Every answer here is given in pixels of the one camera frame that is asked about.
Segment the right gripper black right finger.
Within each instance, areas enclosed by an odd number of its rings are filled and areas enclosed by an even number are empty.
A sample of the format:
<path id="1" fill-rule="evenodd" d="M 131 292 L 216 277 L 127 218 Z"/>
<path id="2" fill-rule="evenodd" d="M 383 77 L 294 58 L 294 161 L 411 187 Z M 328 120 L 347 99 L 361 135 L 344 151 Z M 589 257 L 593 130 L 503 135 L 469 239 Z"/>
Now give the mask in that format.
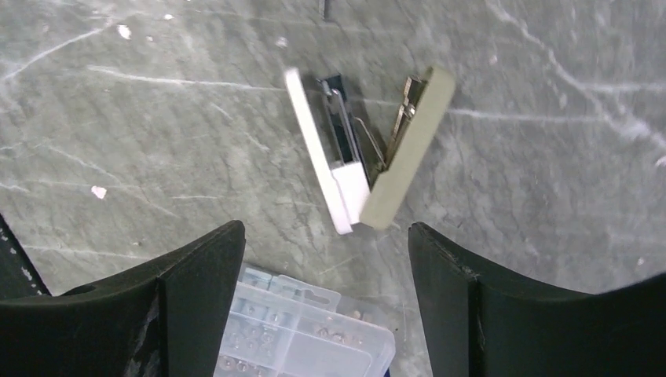
<path id="1" fill-rule="evenodd" d="M 534 280 L 428 225 L 408 252 L 436 376 L 662 376 L 665 276 L 601 294 Z"/>

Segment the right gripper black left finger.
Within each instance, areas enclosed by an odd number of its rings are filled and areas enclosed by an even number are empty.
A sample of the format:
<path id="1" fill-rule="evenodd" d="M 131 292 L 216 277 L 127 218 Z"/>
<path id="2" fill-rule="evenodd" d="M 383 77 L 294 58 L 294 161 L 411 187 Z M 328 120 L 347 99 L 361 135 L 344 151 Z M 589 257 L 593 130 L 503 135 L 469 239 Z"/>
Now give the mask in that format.
<path id="1" fill-rule="evenodd" d="M 2 375 L 213 375 L 245 243 L 233 220 L 62 295 L 1 300 Z"/>

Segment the pale green white stapler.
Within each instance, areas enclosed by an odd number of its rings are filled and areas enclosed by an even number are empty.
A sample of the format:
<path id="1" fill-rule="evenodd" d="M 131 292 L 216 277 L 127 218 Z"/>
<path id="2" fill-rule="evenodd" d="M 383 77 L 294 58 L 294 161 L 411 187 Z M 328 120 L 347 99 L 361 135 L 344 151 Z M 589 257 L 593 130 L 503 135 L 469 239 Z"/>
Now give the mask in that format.
<path id="1" fill-rule="evenodd" d="M 349 234 L 356 224 L 386 229 L 452 102 L 455 76 L 438 66 L 408 76 L 386 143 L 353 114 L 341 75 L 318 79 L 338 154 L 333 162 L 325 155 L 299 70 L 288 68 L 284 81 L 336 232 Z"/>

